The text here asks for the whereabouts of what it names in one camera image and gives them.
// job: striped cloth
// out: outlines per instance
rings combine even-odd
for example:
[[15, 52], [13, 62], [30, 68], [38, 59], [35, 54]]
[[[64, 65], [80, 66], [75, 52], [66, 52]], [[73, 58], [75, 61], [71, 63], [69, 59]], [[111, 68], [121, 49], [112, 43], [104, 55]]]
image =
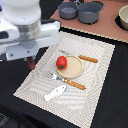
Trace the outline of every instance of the striped cloth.
[[[89, 128], [115, 46], [66, 32], [60, 32], [59, 35], [60, 43], [49, 47], [36, 65], [36, 69], [28, 75], [14, 96], [81, 128]], [[86, 90], [66, 84], [66, 92], [47, 103], [43, 96], [49, 94], [54, 88], [65, 84], [45, 76], [49, 71], [57, 74], [55, 62], [59, 56], [64, 55], [58, 50], [96, 58], [98, 63], [83, 60], [84, 72], [80, 77], [73, 79], [73, 81], [85, 85]]]

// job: toy fish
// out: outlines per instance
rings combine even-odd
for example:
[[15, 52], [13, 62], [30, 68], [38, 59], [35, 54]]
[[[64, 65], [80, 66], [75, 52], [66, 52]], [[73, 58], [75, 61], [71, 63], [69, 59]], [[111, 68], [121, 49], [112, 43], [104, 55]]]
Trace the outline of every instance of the toy fish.
[[50, 100], [52, 100], [55, 97], [61, 96], [67, 89], [66, 85], [61, 85], [57, 88], [55, 88], [51, 93], [49, 93], [48, 95], [44, 96], [44, 99], [49, 102]]

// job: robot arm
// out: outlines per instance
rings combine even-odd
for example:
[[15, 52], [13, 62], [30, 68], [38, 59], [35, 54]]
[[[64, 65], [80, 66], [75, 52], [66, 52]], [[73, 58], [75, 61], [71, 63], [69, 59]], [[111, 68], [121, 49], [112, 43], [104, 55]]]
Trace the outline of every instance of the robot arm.
[[0, 39], [0, 54], [6, 54], [7, 61], [24, 58], [29, 66], [30, 61], [34, 65], [32, 60], [40, 48], [59, 43], [60, 22], [50, 19], [41, 23], [39, 0], [2, 2], [0, 32], [6, 31], [9, 38]]

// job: gray bowl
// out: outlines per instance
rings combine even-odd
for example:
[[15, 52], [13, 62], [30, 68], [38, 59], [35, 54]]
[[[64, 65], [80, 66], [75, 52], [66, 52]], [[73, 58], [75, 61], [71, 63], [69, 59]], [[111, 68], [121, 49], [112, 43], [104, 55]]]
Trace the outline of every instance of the gray bowl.
[[78, 16], [78, 7], [74, 2], [63, 2], [59, 5], [59, 15], [64, 19], [73, 19]]
[[99, 18], [101, 7], [99, 4], [94, 2], [83, 3], [79, 7], [78, 19], [85, 24], [93, 24]]

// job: knife blade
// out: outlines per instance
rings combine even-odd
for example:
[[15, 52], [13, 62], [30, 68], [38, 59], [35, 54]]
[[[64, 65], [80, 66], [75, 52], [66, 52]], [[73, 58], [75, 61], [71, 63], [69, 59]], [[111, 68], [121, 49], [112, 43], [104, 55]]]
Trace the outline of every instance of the knife blade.
[[[75, 54], [69, 53], [69, 52], [64, 51], [64, 50], [58, 50], [58, 51], [59, 51], [59, 52], [62, 52], [62, 53], [64, 53], [64, 54], [66, 54], [66, 55], [75, 55]], [[87, 60], [87, 61], [90, 61], [90, 62], [94, 62], [94, 63], [97, 63], [97, 62], [98, 62], [97, 59], [90, 58], [90, 57], [87, 57], [87, 56], [78, 55], [78, 57], [79, 57], [80, 59]]]

